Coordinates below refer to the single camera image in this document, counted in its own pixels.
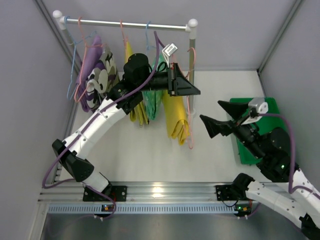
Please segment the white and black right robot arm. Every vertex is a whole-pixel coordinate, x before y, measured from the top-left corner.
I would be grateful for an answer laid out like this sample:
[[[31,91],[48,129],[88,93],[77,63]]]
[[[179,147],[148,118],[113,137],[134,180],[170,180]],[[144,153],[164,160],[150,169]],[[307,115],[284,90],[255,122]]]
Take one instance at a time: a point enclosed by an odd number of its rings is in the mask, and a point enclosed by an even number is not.
[[[263,117],[280,117],[269,113],[264,98],[249,102],[218,101],[231,116],[219,121],[201,114],[210,138],[233,134],[260,161],[256,164],[263,176],[285,190],[285,197],[245,173],[239,173],[226,188],[224,196],[237,200],[256,201],[291,221],[309,240],[320,238],[320,192],[306,178],[296,163],[296,145],[291,127],[276,127],[259,134],[257,122]]]

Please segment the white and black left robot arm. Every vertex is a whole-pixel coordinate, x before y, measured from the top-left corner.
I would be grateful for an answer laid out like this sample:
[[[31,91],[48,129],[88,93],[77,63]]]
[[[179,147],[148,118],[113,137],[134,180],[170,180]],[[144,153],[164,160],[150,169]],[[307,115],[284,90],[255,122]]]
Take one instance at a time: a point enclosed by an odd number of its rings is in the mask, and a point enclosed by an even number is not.
[[[111,88],[93,115],[72,135],[52,144],[57,160],[77,182],[93,192],[108,196],[110,181],[87,160],[87,155],[101,137],[143,100],[143,91],[166,90],[171,97],[200,95],[178,65],[162,63],[161,70],[151,69],[148,57],[134,53],[124,65],[120,82]]]

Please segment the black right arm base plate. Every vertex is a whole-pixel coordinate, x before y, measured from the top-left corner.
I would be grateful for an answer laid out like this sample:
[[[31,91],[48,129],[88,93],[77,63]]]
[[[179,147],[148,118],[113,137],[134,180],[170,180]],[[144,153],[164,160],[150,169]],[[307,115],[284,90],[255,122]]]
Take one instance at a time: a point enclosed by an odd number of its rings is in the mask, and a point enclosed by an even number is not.
[[[246,201],[253,200],[259,203],[257,199],[248,198],[246,190],[249,187],[247,185],[235,185],[235,184],[220,184],[215,186],[215,192],[218,201]]]

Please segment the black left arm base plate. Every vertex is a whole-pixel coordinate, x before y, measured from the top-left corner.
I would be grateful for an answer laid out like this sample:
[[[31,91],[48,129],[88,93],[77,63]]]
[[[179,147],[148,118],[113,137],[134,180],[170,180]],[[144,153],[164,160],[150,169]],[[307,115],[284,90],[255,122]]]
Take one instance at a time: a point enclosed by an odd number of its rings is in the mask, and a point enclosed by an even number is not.
[[[125,202],[127,200],[127,186],[116,185],[111,186],[102,192],[115,202]],[[84,188],[82,197],[83,202],[108,202],[109,200],[100,194],[92,191],[87,186]]]

